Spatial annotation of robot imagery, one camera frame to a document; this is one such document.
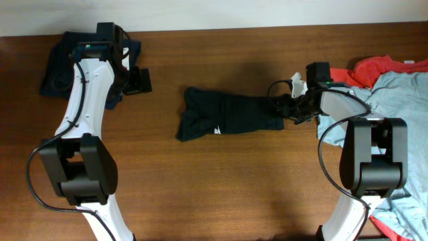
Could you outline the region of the dark green t-shirt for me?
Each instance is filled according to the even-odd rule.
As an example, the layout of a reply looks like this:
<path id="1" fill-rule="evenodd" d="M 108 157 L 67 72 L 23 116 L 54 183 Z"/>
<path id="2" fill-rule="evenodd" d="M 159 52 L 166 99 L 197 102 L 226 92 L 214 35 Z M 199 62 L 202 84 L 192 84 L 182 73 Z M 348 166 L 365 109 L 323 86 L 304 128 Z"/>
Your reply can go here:
<path id="1" fill-rule="evenodd" d="M 206 134 L 241 134 L 284 129 L 266 97 L 240 96 L 189 87 L 184 92 L 186 108 L 181 114 L 177 139 L 185 142 Z"/>

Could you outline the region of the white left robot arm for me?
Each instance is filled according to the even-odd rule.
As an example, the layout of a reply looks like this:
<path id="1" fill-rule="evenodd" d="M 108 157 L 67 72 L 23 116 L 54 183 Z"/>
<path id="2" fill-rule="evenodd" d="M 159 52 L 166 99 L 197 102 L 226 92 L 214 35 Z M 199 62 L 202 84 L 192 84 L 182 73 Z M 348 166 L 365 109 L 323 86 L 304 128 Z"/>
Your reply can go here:
<path id="1" fill-rule="evenodd" d="M 78 43 L 71 54 L 73 82 L 68 106 L 55 135 L 41 142 L 39 154 L 57 196 L 66 208 L 35 199 L 44 208 L 83 214 L 98 240 L 135 240 L 118 207 L 118 168 L 102 142 L 106 101 L 121 93 L 129 79 L 122 44 Z"/>

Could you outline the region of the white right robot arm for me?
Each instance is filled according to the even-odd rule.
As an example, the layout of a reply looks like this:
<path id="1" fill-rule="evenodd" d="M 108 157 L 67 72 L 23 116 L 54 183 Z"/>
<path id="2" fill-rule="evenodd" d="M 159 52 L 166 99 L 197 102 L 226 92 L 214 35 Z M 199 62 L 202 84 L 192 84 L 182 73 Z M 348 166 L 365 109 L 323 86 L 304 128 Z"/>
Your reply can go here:
<path id="1" fill-rule="evenodd" d="M 335 127 L 344 130 L 340 183 L 330 176 L 323 160 L 322 145 L 327 134 L 322 133 L 318 142 L 321 169 L 340 197 L 332 215 L 318 227 L 316 239 L 358 240 L 374 209 L 406 184 L 406 122 L 375 113 L 341 82 L 313 82 L 299 97 L 285 94 L 268 100 L 282 118 L 297 125 L 323 115 L 334 119 L 329 131 Z"/>

